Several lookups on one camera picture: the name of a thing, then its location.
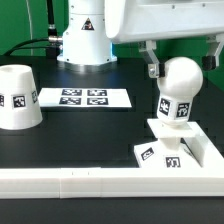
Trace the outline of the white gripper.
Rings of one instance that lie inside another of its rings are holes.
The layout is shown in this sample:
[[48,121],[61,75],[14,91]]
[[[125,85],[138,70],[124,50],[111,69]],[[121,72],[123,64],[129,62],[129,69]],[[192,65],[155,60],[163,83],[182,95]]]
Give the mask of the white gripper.
[[216,34],[207,37],[202,57],[203,70],[211,71],[224,49],[224,0],[105,0],[105,27],[113,43],[141,41],[139,53],[151,78],[165,76],[152,40]]

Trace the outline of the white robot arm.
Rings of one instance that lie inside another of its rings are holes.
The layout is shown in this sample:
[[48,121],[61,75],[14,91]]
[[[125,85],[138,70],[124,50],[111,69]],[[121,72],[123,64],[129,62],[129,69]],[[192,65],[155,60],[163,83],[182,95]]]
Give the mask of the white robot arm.
[[153,78],[165,75],[156,42],[205,36],[205,70],[219,66],[224,48],[224,0],[68,0],[69,25],[62,36],[60,65],[98,70],[116,61],[112,46],[138,42]]

